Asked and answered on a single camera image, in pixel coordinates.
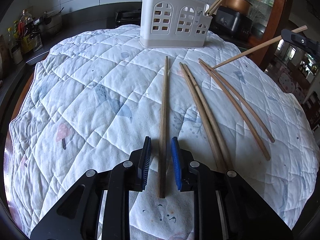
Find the wooden glass cabinet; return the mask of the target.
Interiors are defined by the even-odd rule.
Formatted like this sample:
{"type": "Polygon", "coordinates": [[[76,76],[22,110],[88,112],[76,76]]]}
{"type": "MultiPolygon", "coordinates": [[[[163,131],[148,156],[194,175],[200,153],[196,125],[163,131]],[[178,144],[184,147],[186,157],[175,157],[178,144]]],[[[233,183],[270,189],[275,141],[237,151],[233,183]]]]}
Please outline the wooden glass cabinet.
{"type": "Polygon", "coordinates": [[[252,20],[252,28],[263,25],[262,34],[250,33],[247,41],[238,43],[240,48],[249,49],[278,35],[289,20],[293,0],[247,0],[252,4],[248,18],[252,20]]]}

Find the black rice cooker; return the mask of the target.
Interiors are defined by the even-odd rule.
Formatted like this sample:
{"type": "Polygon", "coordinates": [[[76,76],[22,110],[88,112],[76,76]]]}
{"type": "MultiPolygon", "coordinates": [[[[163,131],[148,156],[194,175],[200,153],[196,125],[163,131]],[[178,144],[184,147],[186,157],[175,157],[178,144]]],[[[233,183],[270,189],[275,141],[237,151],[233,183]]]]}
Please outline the black rice cooker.
{"type": "Polygon", "coordinates": [[[252,20],[238,11],[219,6],[214,25],[230,36],[248,39],[251,34],[252,20]]]}

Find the copper coloured pot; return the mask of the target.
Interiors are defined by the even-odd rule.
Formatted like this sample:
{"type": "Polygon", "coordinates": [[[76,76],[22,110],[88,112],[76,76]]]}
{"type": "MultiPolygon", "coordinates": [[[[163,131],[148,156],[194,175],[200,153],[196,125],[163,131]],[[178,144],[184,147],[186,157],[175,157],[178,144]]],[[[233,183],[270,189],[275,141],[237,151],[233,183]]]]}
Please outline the copper coloured pot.
{"type": "Polygon", "coordinates": [[[226,0],[225,7],[247,16],[252,7],[252,3],[247,0],[226,0]]]}

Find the white quilted cloth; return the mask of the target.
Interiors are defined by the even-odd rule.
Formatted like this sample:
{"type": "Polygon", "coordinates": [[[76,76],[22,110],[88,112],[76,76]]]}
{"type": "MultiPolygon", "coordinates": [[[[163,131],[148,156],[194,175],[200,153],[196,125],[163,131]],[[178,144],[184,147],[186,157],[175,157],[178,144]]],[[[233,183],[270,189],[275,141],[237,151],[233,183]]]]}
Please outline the white quilted cloth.
{"type": "Polygon", "coordinates": [[[204,125],[180,69],[192,72],[226,141],[234,168],[292,228],[311,197],[319,148],[302,107],[248,58],[220,67],[275,141],[248,126],[216,82],[211,66],[238,48],[208,33],[203,48],[144,48],[140,28],[87,31],[67,38],[35,67],[31,88],[9,125],[14,148],[10,190],[20,229],[30,235],[58,199],[89,169],[103,172],[152,140],[145,191],[130,193],[132,239],[192,239],[193,194],[177,190],[167,161],[166,197],[157,197],[158,139],[164,68],[169,69],[168,136],[211,169],[216,167],[204,125]]]}

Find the white plastic utensil holder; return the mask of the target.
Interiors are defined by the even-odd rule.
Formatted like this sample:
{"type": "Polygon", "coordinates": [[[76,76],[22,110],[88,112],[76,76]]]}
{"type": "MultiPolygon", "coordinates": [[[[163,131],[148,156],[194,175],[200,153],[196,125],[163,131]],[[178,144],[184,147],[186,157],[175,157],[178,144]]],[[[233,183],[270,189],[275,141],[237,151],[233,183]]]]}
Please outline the white plastic utensil holder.
{"type": "Polygon", "coordinates": [[[140,43],[145,48],[201,48],[212,17],[198,0],[142,0],[140,43]]]}

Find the dark sauce bottle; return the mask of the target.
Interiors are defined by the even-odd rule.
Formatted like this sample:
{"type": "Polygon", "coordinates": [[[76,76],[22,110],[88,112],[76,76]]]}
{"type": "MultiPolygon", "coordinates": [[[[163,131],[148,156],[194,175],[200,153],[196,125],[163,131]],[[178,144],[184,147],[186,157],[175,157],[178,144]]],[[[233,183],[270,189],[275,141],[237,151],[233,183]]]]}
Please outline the dark sauce bottle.
{"type": "Polygon", "coordinates": [[[18,65],[23,61],[23,57],[22,57],[20,46],[13,35],[12,27],[8,28],[8,34],[9,34],[8,46],[10,50],[10,55],[14,63],[18,65]]]}

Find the cooking oil bottle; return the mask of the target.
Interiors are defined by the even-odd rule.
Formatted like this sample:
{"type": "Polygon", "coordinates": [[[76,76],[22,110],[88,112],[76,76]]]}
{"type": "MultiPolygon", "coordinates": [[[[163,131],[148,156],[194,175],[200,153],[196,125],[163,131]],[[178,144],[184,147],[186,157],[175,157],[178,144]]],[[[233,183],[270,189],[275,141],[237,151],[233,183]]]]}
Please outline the cooking oil bottle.
{"type": "Polygon", "coordinates": [[[22,47],[22,53],[24,55],[33,51],[35,46],[34,35],[33,35],[33,17],[24,9],[22,11],[22,17],[18,25],[18,30],[20,32],[20,41],[22,47]]]}

